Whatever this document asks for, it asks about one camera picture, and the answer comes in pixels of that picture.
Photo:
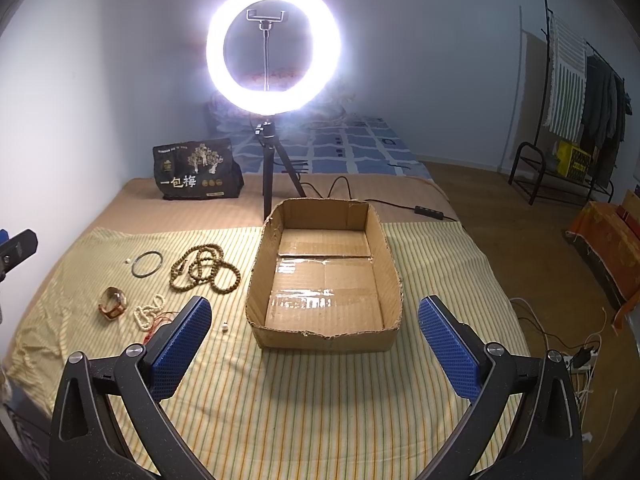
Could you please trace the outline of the dark blue bangle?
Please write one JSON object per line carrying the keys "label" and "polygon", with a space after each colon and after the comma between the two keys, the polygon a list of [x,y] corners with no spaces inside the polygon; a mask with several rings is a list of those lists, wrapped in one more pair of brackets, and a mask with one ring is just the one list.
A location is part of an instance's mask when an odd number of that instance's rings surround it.
{"label": "dark blue bangle", "polygon": [[164,265],[164,256],[158,250],[148,250],[132,260],[130,272],[134,278],[149,278]]}

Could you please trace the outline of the yellow striped cloth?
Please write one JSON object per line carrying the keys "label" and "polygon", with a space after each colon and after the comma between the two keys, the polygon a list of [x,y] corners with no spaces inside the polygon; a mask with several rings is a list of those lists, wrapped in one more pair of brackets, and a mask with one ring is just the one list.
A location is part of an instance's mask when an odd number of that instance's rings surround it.
{"label": "yellow striped cloth", "polygon": [[[397,340],[380,353],[265,351],[244,313],[246,292],[212,295],[213,324],[164,410],[219,479],[412,479],[442,446],[468,404],[452,390],[416,320],[436,295],[484,341],[528,347],[486,256],[457,222],[384,228],[404,289]],[[213,242],[250,272],[256,228],[125,234],[97,228],[73,244],[17,327],[8,374],[52,411],[67,357],[116,356],[144,333],[131,314],[107,321],[98,301],[120,288],[133,306],[162,297],[184,304],[160,272],[134,278],[125,263],[149,249],[175,261]],[[221,327],[228,324],[229,331]]]}

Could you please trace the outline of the black snack bag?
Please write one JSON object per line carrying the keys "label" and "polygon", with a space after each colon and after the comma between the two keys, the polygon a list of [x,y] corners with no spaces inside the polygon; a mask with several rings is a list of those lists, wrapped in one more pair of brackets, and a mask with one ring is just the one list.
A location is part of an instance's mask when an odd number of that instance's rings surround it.
{"label": "black snack bag", "polygon": [[229,139],[157,145],[154,180],[164,200],[238,198],[244,186]]}

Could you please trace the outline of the black clothes rack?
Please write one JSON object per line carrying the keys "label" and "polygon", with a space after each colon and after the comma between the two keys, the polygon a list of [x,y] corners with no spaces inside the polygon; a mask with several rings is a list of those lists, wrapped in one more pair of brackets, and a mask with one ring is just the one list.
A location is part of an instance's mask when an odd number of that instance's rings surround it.
{"label": "black clothes rack", "polygon": [[515,149],[508,182],[537,200],[610,202],[632,115],[626,80],[544,0],[544,82],[535,133]]}

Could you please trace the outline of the open cardboard box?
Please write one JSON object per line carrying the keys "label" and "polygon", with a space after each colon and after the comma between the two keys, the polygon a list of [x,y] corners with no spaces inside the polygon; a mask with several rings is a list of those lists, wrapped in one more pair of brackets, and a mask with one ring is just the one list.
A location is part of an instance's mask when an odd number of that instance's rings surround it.
{"label": "open cardboard box", "polygon": [[401,326],[403,301],[371,205],[291,198],[266,219],[245,301],[260,348],[388,351]]}

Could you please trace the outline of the black tripod stand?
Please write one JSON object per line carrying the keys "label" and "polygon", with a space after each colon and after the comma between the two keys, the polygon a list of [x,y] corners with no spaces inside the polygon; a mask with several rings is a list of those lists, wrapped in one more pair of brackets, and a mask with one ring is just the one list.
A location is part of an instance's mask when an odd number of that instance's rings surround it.
{"label": "black tripod stand", "polygon": [[274,122],[272,120],[264,120],[257,126],[255,134],[259,143],[262,144],[262,158],[264,159],[264,169],[262,170],[262,213],[264,214],[264,219],[267,219],[272,211],[273,175],[276,156],[280,157],[285,172],[294,184],[298,196],[305,197],[306,193],[299,176],[296,174],[292,160],[288,157],[288,153],[279,140]]}

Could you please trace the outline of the yellow black box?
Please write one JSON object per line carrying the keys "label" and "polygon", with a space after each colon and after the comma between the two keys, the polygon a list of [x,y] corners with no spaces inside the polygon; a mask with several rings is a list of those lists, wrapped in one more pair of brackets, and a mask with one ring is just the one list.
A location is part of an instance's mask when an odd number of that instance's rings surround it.
{"label": "yellow black box", "polygon": [[590,166],[591,156],[576,145],[559,140],[555,157],[558,160],[556,172],[568,180],[582,182]]}

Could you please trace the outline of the white striped towel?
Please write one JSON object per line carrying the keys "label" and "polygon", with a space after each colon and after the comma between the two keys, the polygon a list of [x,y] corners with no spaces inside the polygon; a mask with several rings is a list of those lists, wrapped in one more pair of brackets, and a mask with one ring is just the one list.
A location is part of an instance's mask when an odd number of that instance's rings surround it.
{"label": "white striped towel", "polygon": [[587,45],[555,14],[549,20],[550,90],[544,126],[555,136],[577,143],[587,85]]}

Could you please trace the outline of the blue patterned bedding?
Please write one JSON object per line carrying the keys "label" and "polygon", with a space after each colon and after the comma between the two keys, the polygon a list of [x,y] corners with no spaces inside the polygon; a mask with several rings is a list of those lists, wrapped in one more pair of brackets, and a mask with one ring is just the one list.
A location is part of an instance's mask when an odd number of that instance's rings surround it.
{"label": "blue patterned bedding", "polygon": [[[246,174],[261,174],[262,121],[224,100],[205,107],[209,135],[231,141]],[[341,107],[322,114],[297,112],[276,118],[277,135],[300,174],[387,174],[428,180],[431,175],[400,136],[378,117],[349,114]]]}

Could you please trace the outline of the dark hanging clothes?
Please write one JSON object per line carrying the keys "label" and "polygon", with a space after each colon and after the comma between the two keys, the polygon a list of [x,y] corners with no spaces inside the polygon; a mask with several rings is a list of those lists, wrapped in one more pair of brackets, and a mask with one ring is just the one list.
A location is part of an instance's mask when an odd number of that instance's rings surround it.
{"label": "dark hanging clothes", "polygon": [[589,174],[604,188],[625,140],[628,96],[625,81],[600,56],[587,58],[585,106],[579,147],[591,156]]}

